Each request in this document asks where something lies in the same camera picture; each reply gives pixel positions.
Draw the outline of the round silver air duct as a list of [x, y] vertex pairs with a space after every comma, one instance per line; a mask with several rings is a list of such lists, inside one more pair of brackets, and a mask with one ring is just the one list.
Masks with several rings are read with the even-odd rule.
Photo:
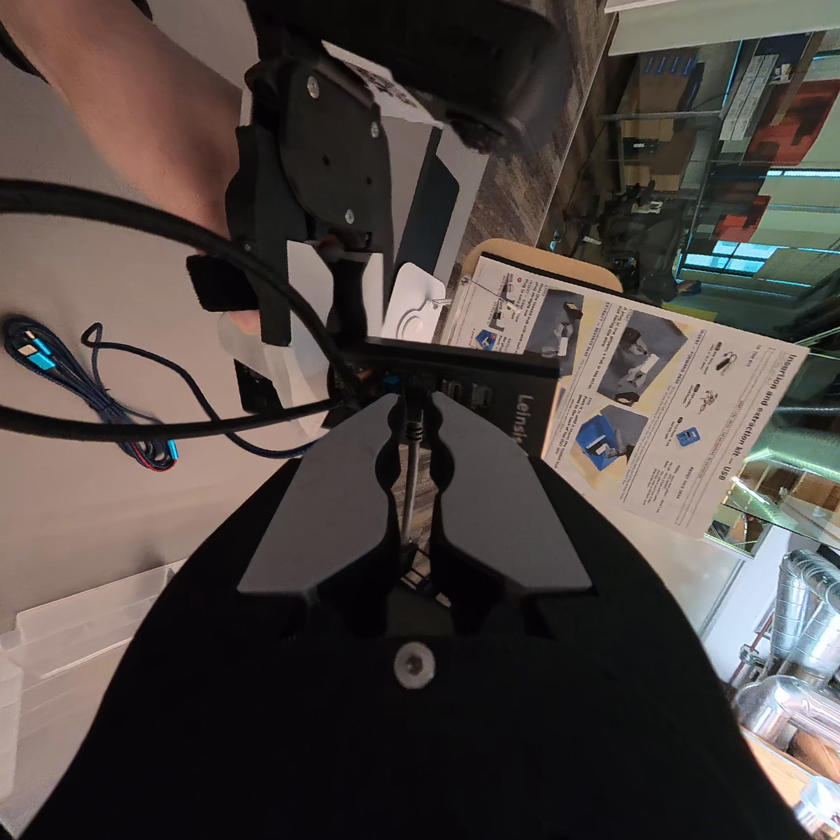
[[839, 666], [839, 569], [812, 550], [780, 564], [766, 676], [792, 676], [824, 689]]

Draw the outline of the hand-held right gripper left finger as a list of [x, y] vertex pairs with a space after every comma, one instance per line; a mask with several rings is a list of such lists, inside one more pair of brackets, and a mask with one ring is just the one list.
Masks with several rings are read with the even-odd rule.
[[300, 459], [238, 584], [252, 596], [326, 606], [352, 634], [380, 636], [401, 573], [392, 486], [400, 457], [389, 394], [330, 430]]

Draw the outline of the black wristband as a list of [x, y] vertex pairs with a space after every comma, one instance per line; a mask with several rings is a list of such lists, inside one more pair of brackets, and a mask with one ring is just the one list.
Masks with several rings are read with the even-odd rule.
[[40, 73], [40, 71], [28, 60], [24, 52], [14, 42], [12, 36], [7, 31], [3, 22], [0, 25], [1, 35], [1, 55], [13, 67], [24, 72], [25, 74], [49, 84], [47, 79]]

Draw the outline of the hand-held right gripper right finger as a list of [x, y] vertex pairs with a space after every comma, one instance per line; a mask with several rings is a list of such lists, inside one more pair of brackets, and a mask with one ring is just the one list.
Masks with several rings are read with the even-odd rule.
[[534, 622], [536, 601], [592, 595], [594, 585], [531, 459], [451, 398], [429, 399], [437, 486], [429, 561], [457, 635]]

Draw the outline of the silver pipe fitting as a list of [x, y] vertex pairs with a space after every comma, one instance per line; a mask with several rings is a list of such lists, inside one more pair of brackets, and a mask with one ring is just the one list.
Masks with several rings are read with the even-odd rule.
[[774, 675], [741, 688], [731, 708], [738, 724], [779, 750], [797, 732], [839, 751], [839, 703], [792, 676]]

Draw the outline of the black USB hub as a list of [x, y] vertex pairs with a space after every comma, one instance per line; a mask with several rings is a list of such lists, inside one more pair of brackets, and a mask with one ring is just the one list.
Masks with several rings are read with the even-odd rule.
[[471, 350], [395, 339], [337, 338], [345, 363], [361, 378], [362, 403], [439, 392], [541, 456], [561, 396], [560, 361], [538, 354]]

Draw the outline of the printed instruction poster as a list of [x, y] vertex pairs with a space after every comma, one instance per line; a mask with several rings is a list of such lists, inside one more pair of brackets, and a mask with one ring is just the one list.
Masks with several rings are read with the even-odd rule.
[[488, 247], [468, 257], [444, 343], [531, 364], [496, 424], [593, 499], [703, 536], [809, 350], [636, 301]]

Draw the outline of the person's left hand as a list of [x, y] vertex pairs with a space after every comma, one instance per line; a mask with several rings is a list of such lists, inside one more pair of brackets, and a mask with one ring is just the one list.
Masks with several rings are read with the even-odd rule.
[[111, 168], [228, 238], [242, 94], [124, 1], [2, 2], [2, 23]]

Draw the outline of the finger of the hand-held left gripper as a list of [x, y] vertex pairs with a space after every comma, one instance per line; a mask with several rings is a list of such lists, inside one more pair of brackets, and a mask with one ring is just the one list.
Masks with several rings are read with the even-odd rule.
[[362, 278], [368, 255], [328, 248], [326, 254], [309, 244], [287, 246], [290, 285], [315, 311], [339, 345], [362, 343], [367, 338], [367, 316]]

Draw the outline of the clear plastic bin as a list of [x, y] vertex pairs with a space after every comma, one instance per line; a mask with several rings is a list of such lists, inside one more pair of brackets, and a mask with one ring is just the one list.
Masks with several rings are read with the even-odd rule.
[[2, 801], [62, 774], [177, 560], [17, 614], [1, 640]]

